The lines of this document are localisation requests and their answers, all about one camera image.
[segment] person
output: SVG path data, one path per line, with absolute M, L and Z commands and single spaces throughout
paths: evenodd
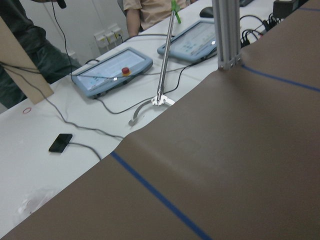
M 71 67 L 75 70 L 81 66 L 72 58 L 70 66 L 67 54 L 54 47 L 46 39 L 46 31 L 28 19 L 19 0 L 0 0 L 0 16 L 49 84 L 68 75 Z M 0 66 L 0 103 L 9 109 L 24 99 L 24 93 Z
M 187 6 L 186 0 L 176 0 L 181 9 Z M 126 13 L 126 27 L 129 37 L 138 35 L 171 14 L 171 0 L 123 0 Z

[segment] green clothing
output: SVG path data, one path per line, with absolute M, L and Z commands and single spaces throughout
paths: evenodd
M 70 73 L 68 56 L 46 40 L 46 31 L 34 26 L 27 18 L 19 0 L 0 0 L 0 16 L 49 84 Z M 71 63 L 73 70 L 80 67 L 74 59 L 71 59 Z M 0 67 L 0 102 L 11 108 L 25 98 L 15 82 Z

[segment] blue tablet device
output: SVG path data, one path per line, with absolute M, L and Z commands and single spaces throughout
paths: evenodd
M 214 22 L 200 20 L 171 39 L 169 56 L 193 63 L 216 50 Z M 165 44 L 157 52 L 163 55 Z
M 72 75 L 73 82 L 89 98 L 126 84 L 153 65 L 150 57 L 128 47 L 99 63 Z

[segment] brown mat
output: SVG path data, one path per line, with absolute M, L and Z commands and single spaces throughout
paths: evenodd
M 295 11 L 3 239 L 319 239 L 319 22 Z

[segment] dark green pants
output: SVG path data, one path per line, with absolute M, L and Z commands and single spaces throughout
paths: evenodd
M 68 56 L 48 41 L 37 52 L 28 55 L 49 84 L 70 73 Z M 71 63 L 73 71 L 81 66 L 72 58 Z M 0 103 L 9 109 L 24 99 L 24 93 L 0 66 Z

